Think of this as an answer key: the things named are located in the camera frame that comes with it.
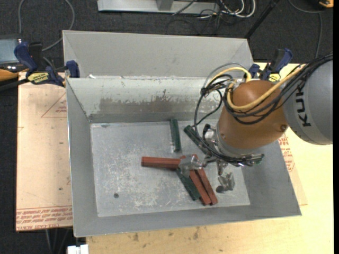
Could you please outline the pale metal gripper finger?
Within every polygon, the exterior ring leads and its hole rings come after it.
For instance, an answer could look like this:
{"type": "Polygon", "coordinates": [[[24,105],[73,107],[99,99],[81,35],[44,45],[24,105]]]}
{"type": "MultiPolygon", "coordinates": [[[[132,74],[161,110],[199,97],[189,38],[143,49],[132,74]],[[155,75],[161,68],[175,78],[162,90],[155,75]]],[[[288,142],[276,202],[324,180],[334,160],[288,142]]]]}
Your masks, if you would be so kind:
{"type": "Polygon", "coordinates": [[[180,158],[179,168],[182,171],[197,170],[203,168],[203,163],[195,154],[184,155],[180,158]]]}
{"type": "Polygon", "coordinates": [[[226,173],[224,167],[218,167],[218,192],[232,191],[235,187],[234,175],[232,172],[226,173]]]}

